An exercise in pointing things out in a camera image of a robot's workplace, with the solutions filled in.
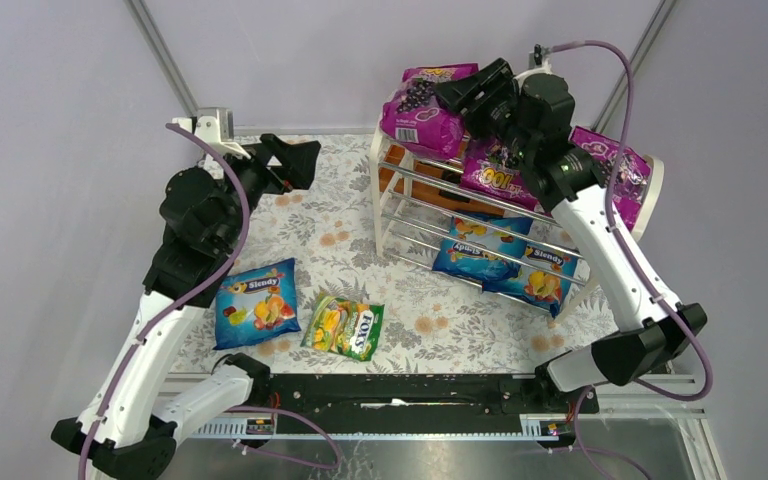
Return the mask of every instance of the fox's candy bag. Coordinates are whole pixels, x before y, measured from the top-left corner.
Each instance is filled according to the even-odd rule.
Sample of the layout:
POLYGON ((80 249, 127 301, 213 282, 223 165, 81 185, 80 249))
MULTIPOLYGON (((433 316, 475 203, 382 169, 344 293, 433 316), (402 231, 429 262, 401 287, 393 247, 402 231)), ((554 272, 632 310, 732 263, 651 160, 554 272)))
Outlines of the fox's candy bag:
MULTIPOLYGON (((523 217, 499 218, 480 213, 469 216, 509 232, 525 234, 531 228, 531 219, 523 217)), ((449 234, 515 258, 525 252, 525 240, 457 217, 452 217, 449 234)), ((444 239, 431 269, 486 282, 516 275, 519 265, 467 243, 444 239)))
POLYGON ((393 98, 384 104, 381 130, 408 150, 427 157, 458 155, 464 136, 463 120, 446 111, 434 96, 434 84, 458 80, 478 71, 478 64, 409 68, 393 98))
POLYGON ((378 346, 383 321, 383 305, 321 295, 313 308, 302 346, 366 362, 372 359, 378 346))
MULTIPOLYGON (((560 252, 526 242, 522 260, 572 277, 578 259, 560 252)), ((504 293, 548 310, 552 317, 561 311, 561 305, 570 289, 570 281, 536 268, 521 266, 516 276, 496 282, 484 282, 485 292, 504 293)))
POLYGON ((216 350, 256 345, 298 332, 296 259, 230 275, 216 294, 216 350))

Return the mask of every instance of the floral tablecloth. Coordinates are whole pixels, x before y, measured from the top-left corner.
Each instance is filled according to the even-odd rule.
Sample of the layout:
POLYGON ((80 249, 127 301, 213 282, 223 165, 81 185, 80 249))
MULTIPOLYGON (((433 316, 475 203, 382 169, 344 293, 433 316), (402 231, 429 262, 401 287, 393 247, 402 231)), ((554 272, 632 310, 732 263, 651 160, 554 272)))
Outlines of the floral tablecloth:
MULTIPOLYGON (((173 372, 209 372, 223 354, 242 351, 276 373, 529 373, 616 329, 598 289, 572 316, 556 323, 541 310, 378 257, 367 167, 371 138, 288 137, 322 143, 316 181, 306 192, 261 199, 231 273, 295 257, 303 331, 320 291, 384 304, 384 326, 372 361, 301 347, 303 331, 253 347, 215 351, 215 311, 210 309, 185 340, 173 372)), ((430 255, 416 249, 413 254, 430 255)))

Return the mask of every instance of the fruit image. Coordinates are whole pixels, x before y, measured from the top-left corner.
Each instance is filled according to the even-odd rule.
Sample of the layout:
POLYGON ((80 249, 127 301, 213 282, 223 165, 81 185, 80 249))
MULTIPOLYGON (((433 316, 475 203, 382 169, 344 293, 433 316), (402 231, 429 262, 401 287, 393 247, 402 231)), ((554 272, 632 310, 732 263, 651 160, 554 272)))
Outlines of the fruit image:
POLYGON ((281 316, 278 317, 280 320, 281 318, 293 318, 296 316, 296 312, 293 311, 293 307, 290 306, 289 303, 285 303, 283 307, 281 307, 281 316))
POLYGON ((561 281, 554 275, 544 272, 532 272, 528 276, 528 285, 525 286, 525 293, 538 300, 545 300, 557 295, 560 290, 561 281))
POLYGON ((483 236, 487 234, 487 227, 477 223, 467 222, 460 218, 455 218, 455 230, 458 231, 458 238, 466 238, 467 234, 483 236))
POLYGON ((321 328, 316 329, 316 333, 313 334, 313 339, 313 348, 317 350, 327 351, 328 347, 331 346, 331 333, 326 332, 321 328))
POLYGON ((406 113, 431 104, 434 98, 434 82, 424 78, 414 78, 407 90, 399 97, 396 113, 406 113))
POLYGON ((254 316, 261 320, 269 316, 269 307, 266 306, 266 302, 258 302, 254 306, 254 316))
POLYGON ((328 332, 333 332, 337 328, 337 322, 340 320, 340 310, 330 310, 325 313, 323 326, 328 332))
POLYGON ((234 326, 242 325, 242 323, 246 320, 246 317, 248 317, 248 312, 246 312, 246 309, 244 308, 239 312, 235 311, 232 314, 228 315, 228 323, 234 326))
POLYGON ((284 299, 280 295, 270 295, 266 299, 266 308, 270 313, 274 313, 277 317, 281 313, 281 308, 284 307, 284 299))

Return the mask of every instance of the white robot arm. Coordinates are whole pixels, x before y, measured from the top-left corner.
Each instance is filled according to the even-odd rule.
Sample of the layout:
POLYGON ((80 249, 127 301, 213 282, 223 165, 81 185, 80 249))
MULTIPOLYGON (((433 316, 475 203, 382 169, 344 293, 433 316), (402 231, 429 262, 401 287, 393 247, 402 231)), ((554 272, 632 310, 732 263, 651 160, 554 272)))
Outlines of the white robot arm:
MULTIPOLYGON (((681 353, 687 337, 664 305, 674 306, 693 333, 706 323, 705 312, 696 304, 681 304, 622 222, 611 226, 608 216, 615 212, 604 209, 605 172, 585 151, 569 143, 574 101, 548 62, 538 61, 536 68, 514 77, 507 62, 499 59, 471 77, 438 84, 436 94, 446 108, 463 116, 473 136, 495 136, 513 153, 528 190, 569 233, 590 264, 619 327, 613 336, 538 367, 537 382, 529 394, 541 398, 543 405, 554 403, 566 409, 571 394, 586 386, 625 385, 681 353), (615 231, 626 240, 629 252, 620 248, 615 231), (659 298, 647 293, 640 272, 657 286, 659 298)), ((243 231, 239 219, 244 209, 238 190, 227 183, 228 172, 235 177, 231 183, 241 184, 245 202, 253 210, 264 193, 309 188, 319 152, 317 142, 288 145, 273 135, 261 136, 259 144, 241 146, 232 140, 233 121, 226 109, 175 119, 173 128, 181 128, 223 156, 227 162, 223 168, 230 170, 225 170, 225 178, 214 179, 200 168, 191 168, 170 180, 160 208, 167 221, 163 245, 144 281, 146 293, 128 340, 90 405, 80 416, 58 422, 52 432, 56 443, 92 459, 96 469, 114 478, 157 478, 177 445, 205 422, 247 401, 262 404, 264 395, 269 395, 261 388, 269 383, 268 368, 240 354, 203 382, 153 409, 181 343, 209 307, 229 268, 228 259, 238 251, 234 245, 243 231), (268 166, 272 156, 281 166, 268 166), (191 295, 196 285, 214 276, 219 280, 191 295), (185 295, 191 298, 180 308, 157 317, 173 299, 185 295), (146 332, 150 319, 157 323, 146 332)))
POLYGON ((187 333, 236 258, 245 217, 265 193, 309 188, 320 148, 318 142, 289 145, 270 134, 242 146, 233 140, 231 112, 224 108, 202 109, 198 117, 176 118, 167 127, 221 155, 214 160, 226 163, 225 178, 193 167, 169 181, 160 207, 167 224, 163 244, 143 282, 146 292, 128 338, 92 402, 78 417, 58 422, 51 435, 114 478, 157 478, 181 441, 245 403, 255 380, 268 375, 258 362, 232 356, 209 378, 154 408, 187 333), (273 157, 279 165, 270 167, 273 157), (173 303, 177 308, 164 315, 173 303))

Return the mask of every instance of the slendy snack bag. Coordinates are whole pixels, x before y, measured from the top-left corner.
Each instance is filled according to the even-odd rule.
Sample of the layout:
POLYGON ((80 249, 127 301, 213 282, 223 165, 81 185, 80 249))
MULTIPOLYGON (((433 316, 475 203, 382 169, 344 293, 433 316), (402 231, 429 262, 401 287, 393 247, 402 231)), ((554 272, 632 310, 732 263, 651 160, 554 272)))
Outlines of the slendy snack bag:
MULTIPOLYGON (((525 234, 531 228, 531 219, 523 217, 499 218, 480 213, 469 213, 469 216, 516 233, 525 234)), ((458 217, 452 217, 449 234, 515 258, 521 257, 525 252, 525 240, 458 217)), ((431 267, 437 272, 468 277, 480 282, 511 277, 516 275, 518 268, 519 265, 492 252, 449 239, 444 239, 440 244, 440 252, 431 267)))
MULTIPOLYGON (((575 274, 578 259, 555 250, 526 242, 522 260, 569 277, 575 274)), ((484 282, 485 292, 499 292, 524 300, 531 305, 548 310, 552 317, 561 311, 570 289, 569 280, 536 268, 521 266, 516 276, 496 282, 484 282)))
POLYGON ((296 259, 231 275, 216 294, 216 350, 236 348, 298 332, 296 259))

